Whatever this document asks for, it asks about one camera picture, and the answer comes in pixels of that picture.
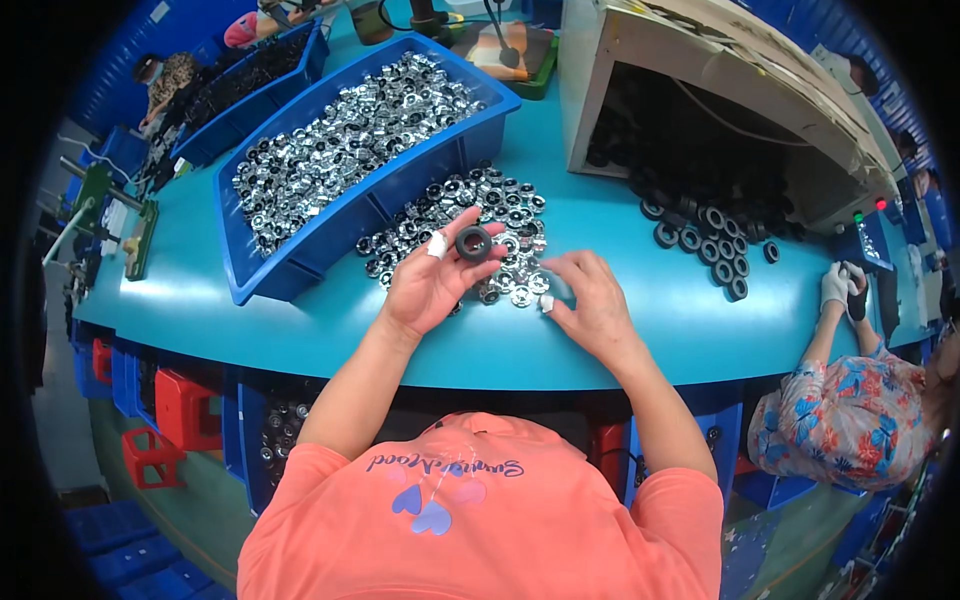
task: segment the white label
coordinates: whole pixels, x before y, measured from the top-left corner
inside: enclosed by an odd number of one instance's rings
[[[150,19],[155,23],[159,23],[160,19],[169,11],[170,6],[166,2],[160,2],[156,5],[154,11],[150,13]]]

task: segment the coral t-shirt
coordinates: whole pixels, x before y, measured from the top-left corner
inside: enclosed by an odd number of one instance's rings
[[[450,415],[353,462],[297,445],[240,552],[237,595],[716,598],[722,520],[699,471],[654,473],[628,512],[556,432]]]

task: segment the white glove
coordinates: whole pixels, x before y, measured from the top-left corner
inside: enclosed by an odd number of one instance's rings
[[[840,263],[831,264],[830,270],[820,280],[820,312],[824,311],[824,305],[830,300],[837,300],[846,309],[849,283],[850,274],[846,270],[840,270]]]
[[[847,274],[850,276],[850,280],[847,282],[847,289],[850,290],[851,294],[856,296],[858,291],[856,288],[856,282],[864,278],[863,269],[846,260],[843,261],[843,268],[840,269],[840,273],[842,274],[845,269],[847,270]]]

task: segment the person in coral shirt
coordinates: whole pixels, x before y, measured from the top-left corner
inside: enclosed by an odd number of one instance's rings
[[[441,233],[452,241],[479,212]],[[580,450],[528,420],[454,414],[371,447],[422,336],[506,250],[479,265],[434,253],[421,246],[397,266],[379,315],[310,410],[240,552],[238,597],[716,598],[713,459],[593,252],[543,261],[577,299],[548,315],[630,399],[651,475],[629,512]]]

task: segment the white finger tape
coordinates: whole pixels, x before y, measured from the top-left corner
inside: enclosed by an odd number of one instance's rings
[[[446,236],[439,231],[430,233],[430,241],[426,245],[427,256],[436,256],[441,260],[446,256]]]
[[[549,294],[544,294],[540,296],[540,309],[544,313],[548,313],[553,310],[553,297]]]

